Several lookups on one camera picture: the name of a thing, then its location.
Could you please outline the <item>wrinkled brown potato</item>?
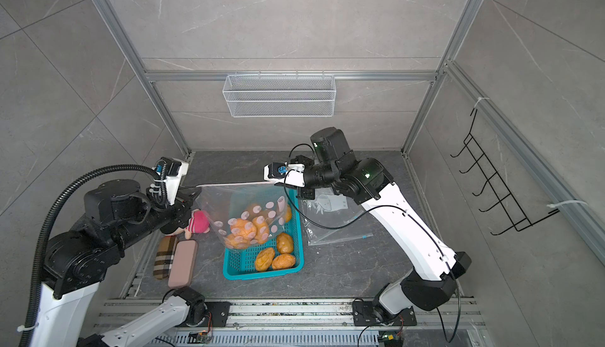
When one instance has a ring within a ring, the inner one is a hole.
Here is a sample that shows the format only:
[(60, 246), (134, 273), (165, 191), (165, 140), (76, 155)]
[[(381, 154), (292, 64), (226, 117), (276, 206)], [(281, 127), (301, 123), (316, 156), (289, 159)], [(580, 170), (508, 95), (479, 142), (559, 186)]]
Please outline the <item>wrinkled brown potato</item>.
[(250, 244), (249, 241), (239, 235), (228, 235), (224, 238), (224, 243), (225, 246), (228, 249), (238, 249), (238, 250), (243, 250), (243, 249), (247, 249)]

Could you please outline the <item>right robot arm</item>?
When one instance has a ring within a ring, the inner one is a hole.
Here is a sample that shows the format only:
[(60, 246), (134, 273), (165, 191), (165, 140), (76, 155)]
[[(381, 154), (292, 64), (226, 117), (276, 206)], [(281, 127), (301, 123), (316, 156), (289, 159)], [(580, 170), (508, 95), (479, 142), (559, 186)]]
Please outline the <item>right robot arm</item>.
[(412, 263), (403, 278), (387, 284), (373, 299), (379, 321), (387, 323), (411, 307), (436, 310), (459, 294), (457, 280), (468, 271), (470, 256), (455, 252), (431, 231), (384, 164), (357, 158), (343, 131), (334, 127), (314, 133), (309, 146), (312, 157), (290, 157), (277, 169), (282, 183), (300, 194), (330, 188), (353, 200), (384, 227)]

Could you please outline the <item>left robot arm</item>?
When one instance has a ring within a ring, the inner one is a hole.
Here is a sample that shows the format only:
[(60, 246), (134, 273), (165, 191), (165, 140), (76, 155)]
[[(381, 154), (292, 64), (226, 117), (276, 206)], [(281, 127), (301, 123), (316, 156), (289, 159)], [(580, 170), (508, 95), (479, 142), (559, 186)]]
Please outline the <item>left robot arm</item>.
[(144, 346), (163, 331), (184, 321), (199, 322), (203, 296), (180, 290), (174, 305), (138, 318), (116, 331), (81, 338), (91, 299), (110, 267), (126, 249), (156, 230), (175, 231), (192, 215), (201, 190), (180, 188), (172, 204), (159, 205), (133, 179), (101, 184), (84, 196), (85, 213), (68, 231), (50, 236), (53, 225), (78, 179), (52, 205), (39, 234), (32, 267), (28, 311), (19, 329), (22, 346)]

